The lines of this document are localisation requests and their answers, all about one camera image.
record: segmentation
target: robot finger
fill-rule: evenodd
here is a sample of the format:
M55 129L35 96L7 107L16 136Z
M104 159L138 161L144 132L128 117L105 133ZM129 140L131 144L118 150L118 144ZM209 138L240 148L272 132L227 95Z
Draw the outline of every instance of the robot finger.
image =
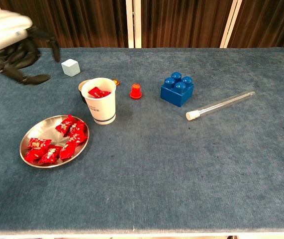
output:
M15 68L18 68L18 69L32 65L41 56L40 52L38 51L37 46L32 40L27 38L23 40L22 44L25 48L26 54L23 58L17 60L14 63Z
M36 37L36 38L41 38L41 39L46 40L52 49L52 54L53 54L55 61L56 62L60 61L59 44L52 33L43 31L36 26L32 26L27 31L28 31L29 36L31 37Z
M8 63L9 64L14 64L15 62L21 60L23 57L25 57L25 55L27 54L27 51L25 49L23 49L22 47L19 47L16 52L12 53L9 57L8 57Z
M9 58L17 50L17 45L13 44L6 48L6 55Z
M11 65L6 66L1 73L24 85L29 85L29 84L39 85L50 79L50 75L47 74L33 76L33 77L24 76L18 69L14 68Z
M18 69L8 64L5 65L2 59L0 59L0 73L18 81L19 83L23 83L23 80L26 78Z

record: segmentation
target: white paper cup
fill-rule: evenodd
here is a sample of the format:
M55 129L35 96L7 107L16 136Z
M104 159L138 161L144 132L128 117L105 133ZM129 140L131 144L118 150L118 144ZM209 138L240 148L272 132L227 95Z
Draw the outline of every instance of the white paper cup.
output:
M103 98L94 98L89 91L98 87L102 91L111 92ZM94 121L98 124L109 124L115 120L115 90L116 85L108 78L95 78L87 81L81 89L82 96L86 99Z

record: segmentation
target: blue lego block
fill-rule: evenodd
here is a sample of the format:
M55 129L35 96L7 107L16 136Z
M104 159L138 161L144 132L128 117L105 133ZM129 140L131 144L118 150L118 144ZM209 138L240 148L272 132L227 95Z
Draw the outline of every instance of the blue lego block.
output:
M182 78L179 72L174 72L172 77L166 78L161 86L161 98L181 107L192 96L193 89L191 77Z

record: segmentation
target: plate rim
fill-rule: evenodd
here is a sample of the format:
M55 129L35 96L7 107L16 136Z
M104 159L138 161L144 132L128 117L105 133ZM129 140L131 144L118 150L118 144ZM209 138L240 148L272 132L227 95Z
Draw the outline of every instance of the plate rim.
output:
M63 164L66 164L66 163L72 161L73 159L75 159L75 158L85 149L85 147L86 147L87 144L88 144L89 137L90 137L89 126L88 126L87 123L86 123L84 120L82 120L81 118L76 117L76 116L72 116L72 117L74 117L74 118L76 118L76 119L78 119L78 120L83 121L84 124L85 124L86 127L87 127L87 132L88 132L88 137L87 137L86 142L83 144L83 148L82 148L76 155L74 155L73 157L69 158L68 160L66 160L66 161L64 161L64 162L62 162L62 163L60 163L60 164L53 164L53 165L49 165L49 166L34 165L34 164L32 164L32 163L27 162L27 161L24 159L24 157L22 156L21 147L22 147L23 139L29 134L29 132L30 132L34 127L36 127L36 125L38 125L39 123L41 123L41 122L43 122L43 121L45 121L45 120L51 119L51 118L67 117L67 116L68 116L68 115L58 115L58 116L52 116L52 117L43 119L42 121L36 123L33 127L31 127L31 128L27 131L27 133L25 133L25 135L22 137L22 140L21 140L21 142L20 142L19 153L20 153L20 157L22 158L22 160L23 160L26 164L28 164L29 166L35 167L35 168L54 168L54 167L58 167L58 166L61 166L61 165L63 165Z

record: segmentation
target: white test tube cap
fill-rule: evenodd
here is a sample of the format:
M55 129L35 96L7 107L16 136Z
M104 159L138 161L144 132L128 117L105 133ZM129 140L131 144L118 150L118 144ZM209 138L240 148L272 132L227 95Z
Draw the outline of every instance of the white test tube cap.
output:
M200 116L199 111L190 111L186 113L186 118L190 121Z

